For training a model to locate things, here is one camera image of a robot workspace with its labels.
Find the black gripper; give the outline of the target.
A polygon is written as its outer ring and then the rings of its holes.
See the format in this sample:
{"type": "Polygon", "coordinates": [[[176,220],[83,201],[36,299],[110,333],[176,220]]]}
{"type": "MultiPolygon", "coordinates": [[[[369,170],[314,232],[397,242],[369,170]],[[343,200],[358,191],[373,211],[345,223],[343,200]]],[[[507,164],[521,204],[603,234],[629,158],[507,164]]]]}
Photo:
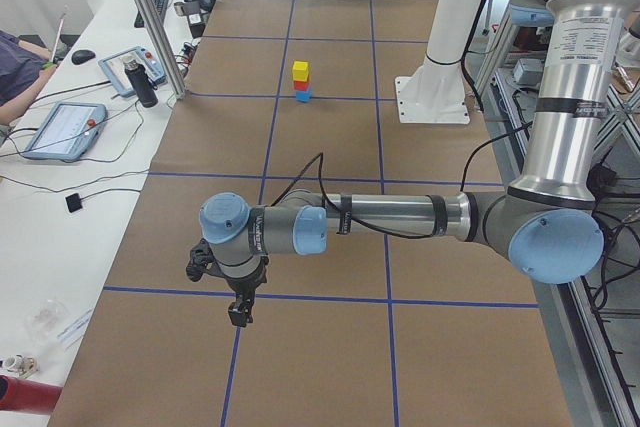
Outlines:
{"type": "Polygon", "coordinates": [[[253,322],[252,309],[256,290],[266,282],[265,269],[256,269],[243,278],[227,280],[227,284],[236,295],[236,301],[228,307],[228,315],[232,325],[243,328],[244,323],[248,325],[253,322]]]}

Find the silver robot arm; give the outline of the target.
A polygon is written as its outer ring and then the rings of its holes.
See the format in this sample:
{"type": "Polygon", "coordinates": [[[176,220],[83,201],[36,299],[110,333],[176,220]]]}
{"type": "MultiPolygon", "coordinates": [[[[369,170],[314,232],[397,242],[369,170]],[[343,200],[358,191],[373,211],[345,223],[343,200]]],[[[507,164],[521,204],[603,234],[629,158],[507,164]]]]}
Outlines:
{"type": "MultiPolygon", "coordinates": [[[[222,0],[259,17],[274,0],[222,0]]],[[[472,166],[480,119],[469,114],[463,51],[484,0],[281,0],[283,53],[263,100],[274,102],[261,201],[216,195],[201,209],[188,277],[232,288],[231,319],[251,322],[270,260],[300,272],[301,291],[276,287],[273,321],[304,330],[379,329],[395,308],[447,307],[414,295],[451,266],[478,278],[496,257],[482,223],[503,192],[493,159],[472,166]],[[412,295],[402,297],[402,292],[412,295]]]]}

